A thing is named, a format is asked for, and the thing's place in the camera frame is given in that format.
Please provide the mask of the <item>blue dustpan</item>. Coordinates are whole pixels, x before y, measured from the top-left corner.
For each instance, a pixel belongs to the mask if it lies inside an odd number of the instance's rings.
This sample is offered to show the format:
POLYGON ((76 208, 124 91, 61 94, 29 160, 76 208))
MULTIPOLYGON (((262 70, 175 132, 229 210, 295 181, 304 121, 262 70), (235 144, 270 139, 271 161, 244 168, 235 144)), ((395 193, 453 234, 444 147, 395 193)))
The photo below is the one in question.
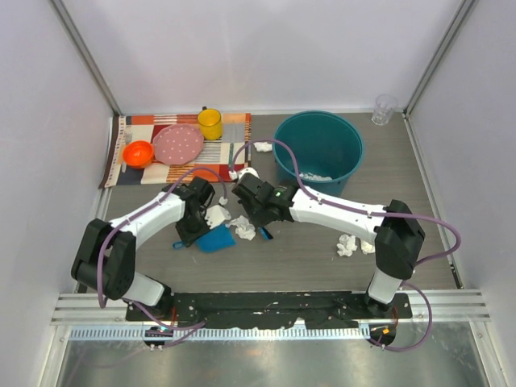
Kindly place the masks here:
POLYGON ((200 226, 197 230, 188 230, 184 227, 178 227, 177 230, 180 241, 173 243, 175 250, 195 245, 201 252, 212 253, 235 246, 235 240, 226 224, 218 225, 213 229, 200 226))

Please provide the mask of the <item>blue hand brush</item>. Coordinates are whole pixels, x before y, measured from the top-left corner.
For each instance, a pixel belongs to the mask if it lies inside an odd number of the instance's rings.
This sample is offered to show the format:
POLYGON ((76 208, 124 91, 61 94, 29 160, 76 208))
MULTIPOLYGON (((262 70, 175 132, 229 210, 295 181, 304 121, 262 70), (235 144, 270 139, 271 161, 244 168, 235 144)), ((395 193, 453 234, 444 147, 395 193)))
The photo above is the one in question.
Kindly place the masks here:
POLYGON ((273 239, 273 235, 265 227, 260 227, 259 232, 264 240, 272 240, 273 239))

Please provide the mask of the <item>teal plastic bin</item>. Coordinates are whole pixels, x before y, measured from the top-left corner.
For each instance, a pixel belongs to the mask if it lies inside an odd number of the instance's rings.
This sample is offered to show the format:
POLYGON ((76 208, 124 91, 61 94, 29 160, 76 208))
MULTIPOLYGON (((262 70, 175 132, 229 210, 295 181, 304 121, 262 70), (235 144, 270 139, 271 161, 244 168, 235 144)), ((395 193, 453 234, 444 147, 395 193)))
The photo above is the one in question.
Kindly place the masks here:
POLYGON ((346 119, 325 111, 305 111, 287 118, 277 128, 274 139, 287 145, 273 145, 277 179, 295 180, 289 154, 293 152, 299 173, 332 177, 331 181, 302 179, 303 184, 331 196, 341 195, 364 158, 365 145, 359 131, 346 119))

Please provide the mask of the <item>large paper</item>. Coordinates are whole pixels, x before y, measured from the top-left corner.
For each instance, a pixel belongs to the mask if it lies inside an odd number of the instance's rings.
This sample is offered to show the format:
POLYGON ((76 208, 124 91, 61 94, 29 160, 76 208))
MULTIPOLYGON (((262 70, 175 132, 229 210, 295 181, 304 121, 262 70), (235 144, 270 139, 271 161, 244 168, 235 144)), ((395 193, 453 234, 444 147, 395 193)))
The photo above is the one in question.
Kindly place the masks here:
POLYGON ((307 181, 331 181, 332 177, 321 176, 314 173, 300 173, 300 178, 307 181))

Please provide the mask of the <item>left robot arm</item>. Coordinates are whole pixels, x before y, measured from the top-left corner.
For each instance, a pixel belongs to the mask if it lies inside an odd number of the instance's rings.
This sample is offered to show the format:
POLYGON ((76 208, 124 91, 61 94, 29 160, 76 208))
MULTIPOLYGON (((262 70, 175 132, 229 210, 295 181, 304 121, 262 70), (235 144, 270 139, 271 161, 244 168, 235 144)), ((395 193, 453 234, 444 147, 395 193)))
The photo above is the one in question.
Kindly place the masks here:
POLYGON ((153 321, 173 311, 173 291, 136 272, 138 248, 163 228, 174 224, 184 246, 191 246, 210 231, 208 205, 215 194, 211 183, 195 177, 187 185, 169 185, 149 203, 110 222, 96 218, 82 236, 71 276, 106 300, 131 301, 153 321))

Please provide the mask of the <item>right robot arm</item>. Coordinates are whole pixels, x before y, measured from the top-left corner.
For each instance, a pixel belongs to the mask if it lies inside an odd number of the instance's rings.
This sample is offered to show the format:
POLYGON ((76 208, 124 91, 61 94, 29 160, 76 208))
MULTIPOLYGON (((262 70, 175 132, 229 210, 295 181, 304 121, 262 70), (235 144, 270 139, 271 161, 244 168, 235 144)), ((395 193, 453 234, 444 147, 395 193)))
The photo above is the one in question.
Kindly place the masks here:
POLYGON ((426 238, 409 207, 398 200, 387 206, 350 202, 310 187, 273 186, 251 173, 239 178, 232 193, 256 227, 283 221, 310 223, 371 244, 376 268, 364 308, 373 318, 383 318, 393 309, 394 295, 412 277, 426 238))

